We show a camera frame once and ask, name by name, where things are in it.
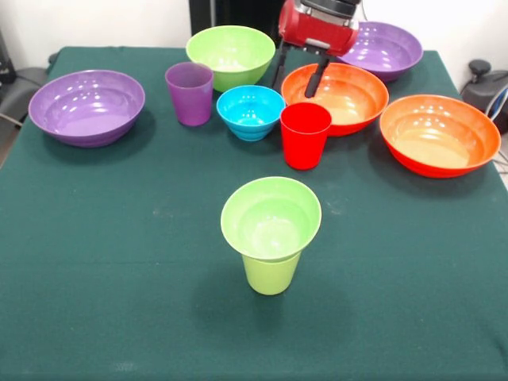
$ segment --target purple bowl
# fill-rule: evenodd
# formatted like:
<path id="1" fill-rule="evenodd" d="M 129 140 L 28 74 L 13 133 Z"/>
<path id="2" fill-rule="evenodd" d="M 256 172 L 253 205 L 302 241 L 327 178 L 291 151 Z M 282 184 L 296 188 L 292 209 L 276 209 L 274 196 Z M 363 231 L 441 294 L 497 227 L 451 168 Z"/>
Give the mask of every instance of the purple bowl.
<path id="1" fill-rule="evenodd" d="M 46 83 L 32 97 L 29 116 L 48 135 L 77 147 L 102 147 L 134 125 L 143 87 L 118 71 L 86 70 Z"/>
<path id="2" fill-rule="evenodd" d="M 384 82 L 396 80 L 423 57 L 420 41 L 398 26 L 362 21 L 356 43 L 339 61 L 365 69 Z"/>

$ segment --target red cup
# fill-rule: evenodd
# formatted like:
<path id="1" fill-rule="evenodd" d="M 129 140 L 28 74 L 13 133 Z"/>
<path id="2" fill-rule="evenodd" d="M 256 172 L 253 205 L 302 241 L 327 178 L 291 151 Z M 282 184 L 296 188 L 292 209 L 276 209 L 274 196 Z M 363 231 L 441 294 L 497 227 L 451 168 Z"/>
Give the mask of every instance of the red cup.
<path id="1" fill-rule="evenodd" d="M 316 167 L 325 148 L 332 116 L 315 103 L 294 103 L 280 116 L 284 159 L 294 169 Z"/>

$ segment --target purple cup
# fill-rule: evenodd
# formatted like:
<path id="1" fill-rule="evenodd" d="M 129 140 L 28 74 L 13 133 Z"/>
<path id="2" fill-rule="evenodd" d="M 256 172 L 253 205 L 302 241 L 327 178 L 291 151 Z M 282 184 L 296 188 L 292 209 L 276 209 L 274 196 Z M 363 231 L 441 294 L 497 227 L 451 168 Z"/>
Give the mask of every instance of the purple cup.
<path id="1" fill-rule="evenodd" d="M 356 43 L 340 62 L 365 69 L 383 82 L 395 81 L 423 57 L 420 41 L 398 26 L 362 21 Z"/>
<path id="2" fill-rule="evenodd" d="M 182 62 L 167 69 L 164 77 L 179 122 L 205 124 L 212 113 L 214 72 L 200 63 Z"/>

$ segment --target bowl rim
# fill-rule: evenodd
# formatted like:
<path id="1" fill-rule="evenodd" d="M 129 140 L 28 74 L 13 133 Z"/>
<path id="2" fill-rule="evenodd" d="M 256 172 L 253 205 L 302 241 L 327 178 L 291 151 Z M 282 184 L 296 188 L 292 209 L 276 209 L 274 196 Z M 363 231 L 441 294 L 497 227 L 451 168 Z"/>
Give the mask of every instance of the bowl rim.
<path id="1" fill-rule="evenodd" d="M 265 258 L 259 258 L 257 256 L 252 256 L 250 255 L 248 252 L 244 251 L 244 250 L 240 250 L 240 248 L 238 248 L 237 246 L 235 246 L 230 240 L 228 240 L 228 236 L 225 234 L 225 221 L 224 221 L 224 214 L 225 214 L 225 211 L 226 211 L 226 208 L 228 207 L 228 205 L 231 203 L 231 200 L 233 200 L 233 198 L 238 194 L 240 193 L 244 188 L 246 187 L 250 187 L 253 183 L 261 183 L 261 182 L 264 182 L 264 181 L 270 181 L 270 180 L 273 180 L 273 179 L 281 179 L 283 181 L 287 181 L 289 183 L 294 183 L 296 186 L 298 187 L 302 187 L 304 188 L 307 192 L 309 192 L 309 195 L 310 197 L 313 199 L 313 201 L 315 201 L 315 204 L 317 206 L 317 211 L 318 211 L 318 220 L 317 220 L 317 224 L 315 226 L 315 228 L 312 230 L 312 233 L 309 235 L 309 238 L 307 240 L 305 240 L 303 243 L 301 243 L 295 250 L 294 252 L 290 253 L 290 254 L 287 254 L 285 256 L 281 256 L 280 258 L 275 258 L 275 259 L 265 259 Z M 319 202 L 319 198 L 317 197 L 317 195 L 314 193 L 314 191 L 312 189 L 310 189 L 310 187 L 308 187 L 306 184 L 302 183 L 301 181 L 298 181 L 297 179 L 292 179 L 291 177 L 286 177 L 286 176 L 266 176 L 266 177 L 261 177 L 261 178 L 258 178 L 258 179 L 254 179 L 254 180 L 251 180 L 247 183 L 245 183 L 244 185 L 242 185 L 241 187 L 238 187 L 228 198 L 227 200 L 225 201 L 224 203 L 224 206 L 222 207 L 222 211 L 221 211 L 221 232 L 222 232 L 222 236 L 225 238 L 226 242 L 229 244 L 229 246 L 231 246 L 234 250 L 236 250 L 237 252 L 239 252 L 242 256 L 248 256 L 249 258 L 253 258 L 254 260 L 263 260 L 263 261 L 267 261 L 267 262 L 281 262 L 283 260 L 287 260 L 288 258 L 292 257 L 294 254 L 296 254 L 297 252 L 301 252 L 304 248 L 306 248 L 310 242 L 312 242 L 312 240 L 316 237 L 316 235 L 318 234 L 318 231 L 319 229 L 321 228 L 321 223 L 322 223 L 322 218 L 323 218 L 323 213 L 322 213 L 322 208 L 321 208 L 321 203 Z"/>
<path id="2" fill-rule="evenodd" d="M 490 157 L 487 157 L 486 159 L 483 159 L 483 160 L 481 160 L 481 161 L 479 161 L 477 163 L 474 163 L 474 164 L 468 164 L 465 167 L 438 167 L 436 165 L 423 163 L 420 160 L 416 160 L 415 158 L 400 152 L 390 142 L 390 139 L 386 135 L 386 131 L 385 131 L 385 129 L 386 129 L 386 123 L 384 123 L 383 120 L 386 117 L 386 113 L 387 113 L 388 109 L 390 109 L 393 105 L 397 105 L 399 103 L 406 102 L 409 99 L 415 99 L 415 98 L 444 99 L 444 100 L 450 101 L 450 102 L 452 102 L 452 103 L 454 103 L 454 104 L 456 104 L 458 106 L 465 107 L 466 109 L 468 109 L 468 110 L 472 111 L 473 113 L 478 114 L 480 117 L 484 118 L 484 120 L 487 123 L 487 125 L 489 125 L 495 131 L 495 136 L 496 136 L 496 141 L 497 141 L 496 142 L 497 143 L 496 144 L 497 148 L 495 149 L 494 153 Z M 452 97 L 449 97 L 449 96 L 446 96 L 446 95 L 439 95 L 439 94 L 427 94 L 427 93 L 412 94 L 412 95 L 407 95 L 405 97 L 401 97 L 399 99 L 396 99 L 390 105 L 388 105 L 387 108 L 383 111 L 383 114 L 381 115 L 381 118 L 379 119 L 379 131 L 381 132 L 381 135 L 383 136 L 383 139 L 385 140 L 386 144 L 388 146 L 390 146 L 391 148 L 393 148 L 395 151 L 397 151 L 400 155 L 403 155 L 403 156 L 407 157 L 408 159 L 411 159 L 412 161 L 414 161 L 416 163 L 425 165 L 427 167 L 435 168 L 435 169 L 438 169 L 438 170 L 441 170 L 441 171 L 472 170 L 472 169 L 476 169 L 476 168 L 482 167 L 483 165 L 485 165 L 488 162 L 490 162 L 494 158 L 495 154 L 501 148 L 501 133 L 499 132 L 499 130 L 498 130 L 497 126 L 494 124 L 494 122 L 487 115 L 482 113 L 480 110 L 476 109 L 474 106 L 471 106 L 471 105 L 467 104 L 466 102 L 460 101 L 457 98 L 452 98 Z"/>
<path id="3" fill-rule="evenodd" d="M 40 125 L 39 123 L 36 122 L 36 120 L 33 118 L 33 103 L 36 101 L 36 98 L 37 96 L 40 96 L 40 94 L 45 90 L 47 89 L 51 84 L 53 83 L 57 83 L 63 79 L 66 79 L 68 77 L 72 77 L 74 75 L 79 75 L 79 74 L 86 74 L 86 73 L 109 73 L 109 74 L 115 74 L 115 75 L 120 75 L 122 77 L 125 77 L 127 78 L 129 81 L 131 81 L 132 83 L 134 83 L 135 86 L 137 86 L 140 90 L 141 90 L 141 94 L 142 94 L 142 97 L 141 97 L 141 102 L 140 102 L 140 105 L 139 107 L 137 108 L 136 112 L 134 113 L 134 115 L 128 120 L 126 121 L 125 123 L 122 123 L 121 125 L 117 125 L 115 126 L 114 128 L 112 129 L 108 129 L 107 131 L 103 131 L 101 133 L 95 133 L 95 134 L 92 134 L 92 135 L 79 135 L 79 136 L 74 136 L 74 135 L 67 135 L 65 133 L 58 133 L 54 130 L 50 130 L 50 129 L 47 129 L 45 127 L 43 127 L 42 125 Z M 83 139 L 83 138 L 87 138 L 87 137 L 96 137 L 96 136 L 99 136 L 99 135 L 102 135 L 104 133 L 110 133 L 111 131 L 114 131 L 116 129 L 120 129 L 121 127 L 123 127 L 124 125 L 126 125 L 127 123 L 130 123 L 132 120 L 136 119 L 138 117 L 138 115 L 140 114 L 140 112 L 143 110 L 144 108 L 144 104 L 146 102 L 146 93 L 144 92 L 144 88 L 143 86 L 141 86 L 141 84 L 136 80 L 134 79 L 133 77 L 131 77 L 130 75 L 127 75 L 126 73 L 123 73 L 121 71 L 116 71 L 116 70 L 110 70 L 110 69 L 86 69 L 86 70 L 79 70 L 79 71 L 73 71 L 71 73 L 68 73 L 68 74 L 65 74 L 65 75 L 61 75 L 55 79 L 52 79 L 51 81 L 49 82 L 46 82 L 39 90 L 37 90 L 35 92 L 35 94 L 31 97 L 30 99 L 30 102 L 29 102 L 29 118 L 30 118 L 30 121 L 32 121 L 32 123 L 34 125 L 36 125 L 39 129 L 43 130 L 44 132 L 46 133 L 49 133 L 50 135 L 53 135 L 55 137 L 73 137 L 73 138 L 76 138 L 76 139 Z"/>
<path id="4" fill-rule="evenodd" d="M 246 87 L 248 87 L 248 88 L 259 88 L 261 90 L 268 90 L 269 93 L 276 94 L 279 97 L 279 99 L 282 101 L 282 103 L 283 103 L 283 108 L 280 110 L 279 116 L 275 117 L 273 120 L 271 119 L 270 121 L 264 122 L 262 125 L 242 125 L 242 124 L 238 123 L 237 121 L 232 121 L 231 119 L 228 119 L 227 117 L 225 117 L 224 114 L 221 112 L 221 110 L 219 108 L 221 100 L 222 101 L 224 100 L 223 97 L 226 94 L 228 94 L 229 92 L 234 92 L 235 90 L 241 90 L 241 89 L 244 89 Z M 283 113 L 284 109 L 286 108 L 286 101 L 284 100 L 284 98 L 283 98 L 283 96 L 281 94 L 279 94 L 277 91 L 271 89 L 270 87 L 261 86 L 261 85 L 241 85 L 241 86 L 233 87 L 233 88 L 231 88 L 229 90 L 226 90 L 224 93 L 222 93 L 221 96 L 218 98 L 216 104 L 215 104 L 215 108 L 217 109 L 217 113 L 219 114 L 219 117 L 224 119 L 224 121 L 227 121 L 229 123 L 233 123 L 234 125 L 241 125 L 242 127 L 247 127 L 247 128 L 253 127 L 253 128 L 258 129 L 259 127 L 271 125 L 271 124 L 277 122 L 280 119 L 280 116 Z"/>
<path id="5" fill-rule="evenodd" d="M 285 87 L 285 84 L 287 82 L 287 79 L 289 79 L 292 75 L 295 75 L 295 73 L 297 73 L 298 71 L 303 71 L 304 69 L 307 69 L 308 67 L 317 67 L 317 63 L 310 63 L 308 65 L 304 65 L 304 66 L 301 66 L 301 67 L 297 67 L 296 69 L 294 69 L 291 73 L 289 73 L 288 75 L 286 75 L 286 78 L 284 78 L 283 80 L 283 83 L 280 87 L 280 93 L 281 93 L 281 96 L 284 98 L 284 87 Z M 362 67 L 357 67 L 357 66 L 354 66 L 354 65 L 350 65 L 348 63 L 341 63 L 341 62 L 330 62 L 328 67 L 325 69 L 325 72 L 326 70 L 328 70 L 330 67 L 344 67 L 344 68 L 347 68 L 349 70 L 354 70 L 354 71 L 360 71 L 360 72 L 363 72 L 365 75 L 367 75 L 369 78 L 371 78 L 372 80 L 374 80 L 375 82 L 377 83 L 380 83 L 381 85 L 383 85 L 383 89 L 384 89 L 384 94 L 386 95 L 386 100 L 385 102 L 382 104 L 382 106 L 379 108 L 379 111 L 373 113 L 372 115 L 369 115 L 368 117 L 365 117 L 362 121 L 357 121 L 355 123 L 349 123 L 347 125 L 334 125 L 333 124 L 333 119 L 332 119 L 332 124 L 331 126 L 335 126 L 335 127 L 345 127 L 345 126 L 351 126 L 351 125 L 358 125 L 360 123 L 365 123 L 365 122 L 368 122 L 368 121 L 374 121 L 379 115 L 381 115 L 384 110 L 388 107 L 389 103 L 390 103 L 390 91 L 388 91 L 388 87 L 386 85 L 385 82 L 383 82 L 381 79 L 379 79 L 376 75 L 372 74 L 369 70 L 365 70 L 363 69 Z M 286 102 L 286 104 L 288 106 L 292 105 L 293 103 L 288 103 L 286 98 L 284 98 L 284 101 Z"/>
<path id="6" fill-rule="evenodd" d="M 418 52 L 417 59 L 415 61 L 411 62 L 410 64 L 408 64 L 406 66 L 399 67 L 397 69 L 370 69 L 370 68 L 368 68 L 368 65 L 362 65 L 361 63 L 358 63 L 358 62 L 353 61 L 353 60 L 348 60 L 347 58 L 345 58 L 345 57 L 347 57 L 349 52 L 347 52 L 343 56 L 338 56 L 337 58 L 339 60 L 343 61 L 346 64 L 353 65 L 353 66 L 356 66 L 356 67 L 360 67 L 360 68 L 363 68 L 364 70 L 371 71 L 371 72 L 374 72 L 374 73 L 390 74 L 390 73 L 399 73 L 399 72 L 402 72 L 402 71 L 409 70 L 412 67 L 416 66 L 421 61 L 421 59 L 423 58 L 423 54 L 424 54 L 423 45 L 421 44 L 420 40 L 418 38 L 416 38 L 416 36 L 414 34 L 412 34 L 411 32 L 409 32 L 407 29 L 401 28 L 400 26 L 393 25 L 393 24 L 390 24 L 390 23 L 387 23 L 387 22 L 381 22 L 381 21 L 360 21 L 359 22 L 359 29 L 358 29 L 359 30 L 359 36 L 356 38 L 357 40 L 360 37 L 360 28 L 362 28 L 362 26 L 365 26 L 365 25 L 383 25 L 383 26 L 388 26 L 388 27 L 393 28 L 393 29 L 397 29 L 398 31 L 405 33 L 407 36 L 412 38 L 417 43 L 417 45 L 419 47 L 419 52 Z"/>
<path id="7" fill-rule="evenodd" d="M 270 41 L 270 46 L 271 46 L 271 57 L 268 60 L 266 60 L 265 62 L 261 63 L 260 65 L 257 65 L 255 67 L 250 67 L 250 68 L 242 70 L 242 71 L 222 71 L 222 70 L 215 70 L 212 67 L 210 67 L 210 69 L 212 71 L 214 71 L 215 73 L 221 73 L 221 74 L 245 73 L 246 71 L 253 71 L 253 70 L 259 69 L 259 68 L 263 67 L 264 65 L 266 65 L 271 60 L 273 60 L 273 57 L 275 55 L 275 51 L 277 50 L 276 47 L 275 47 L 275 42 L 266 33 L 261 32 L 258 29 L 251 28 L 251 27 L 244 26 L 244 25 L 217 25 L 217 26 L 212 26 L 212 27 L 209 27 L 209 28 L 206 28 L 206 29 L 203 29 L 203 30 L 197 32 L 185 44 L 185 53 L 187 54 L 187 57 L 189 57 L 189 60 L 191 60 L 192 62 L 198 63 L 198 64 L 206 65 L 206 63 L 204 63 L 204 62 L 202 62 L 200 60 L 197 60 L 195 57 L 192 57 L 191 54 L 189 54 L 189 45 L 191 45 L 193 40 L 195 40 L 198 36 L 200 36 L 202 34 L 206 34 L 206 33 L 208 33 L 212 29 L 247 29 L 247 30 L 250 30 L 250 31 L 252 31 L 254 33 L 257 33 L 257 34 L 263 36 L 263 38 L 265 40 Z"/>

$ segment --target white wall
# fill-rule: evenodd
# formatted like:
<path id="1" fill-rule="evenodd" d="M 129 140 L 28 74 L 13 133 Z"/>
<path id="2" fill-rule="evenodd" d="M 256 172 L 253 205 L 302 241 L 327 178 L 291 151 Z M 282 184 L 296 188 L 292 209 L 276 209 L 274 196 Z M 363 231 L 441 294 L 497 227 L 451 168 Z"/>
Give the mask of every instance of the white wall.
<path id="1" fill-rule="evenodd" d="M 187 0 L 0 0 L 0 28 L 16 68 L 43 66 L 65 45 L 183 47 Z"/>
<path id="2" fill-rule="evenodd" d="M 437 50 L 456 87 L 475 58 L 508 69 L 508 0 L 364 0 L 364 8 L 368 20 L 400 26 Z"/>
<path id="3" fill-rule="evenodd" d="M 369 20 L 399 25 L 438 50 L 458 87 L 474 58 L 508 69 L 508 0 L 468 3 L 364 0 Z M 191 34 L 187 0 L 0 0 L 0 27 L 17 67 L 45 66 L 69 44 L 182 47 Z"/>

